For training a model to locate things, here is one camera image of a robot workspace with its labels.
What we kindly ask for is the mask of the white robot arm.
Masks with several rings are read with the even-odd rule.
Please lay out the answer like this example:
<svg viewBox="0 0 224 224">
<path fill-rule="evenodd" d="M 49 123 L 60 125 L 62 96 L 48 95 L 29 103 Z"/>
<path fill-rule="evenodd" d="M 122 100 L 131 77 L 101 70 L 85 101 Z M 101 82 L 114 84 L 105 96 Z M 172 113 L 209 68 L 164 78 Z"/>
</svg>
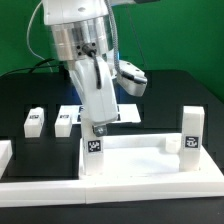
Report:
<svg viewBox="0 0 224 224">
<path fill-rule="evenodd" d="M 134 96 L 141 96 L 147 78 L 118 56 L 118 35 L 112 8 L 154 0 L 42 0 L 44 23 L 51 29 L 58 59 L 84 106 L 82 121 L 93 133 L 107 134 L 106 125 L 118 118 L 113 78 Z"/>
</svg>

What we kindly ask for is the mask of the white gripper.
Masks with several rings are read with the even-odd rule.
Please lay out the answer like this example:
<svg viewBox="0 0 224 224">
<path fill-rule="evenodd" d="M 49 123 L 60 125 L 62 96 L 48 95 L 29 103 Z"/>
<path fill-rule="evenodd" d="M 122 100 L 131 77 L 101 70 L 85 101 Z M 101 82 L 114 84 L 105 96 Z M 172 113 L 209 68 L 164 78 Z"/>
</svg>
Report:
<svg viewBox="0 0 224 224">
<path fill-rule="evenodd" d="M 97 76 L 94 61 L 86 57 L 83 60 L 69 61 L 70 78 L 77 90 L 84 109 L 92 124 L 107 124 L 118 117 L 115 91 L 108 64 L 97 58 L 100 70 L 101 88 L 97 88 Z M 106 136 L 106 125 L 94 125 L 96 136 Z"/>
</svg>

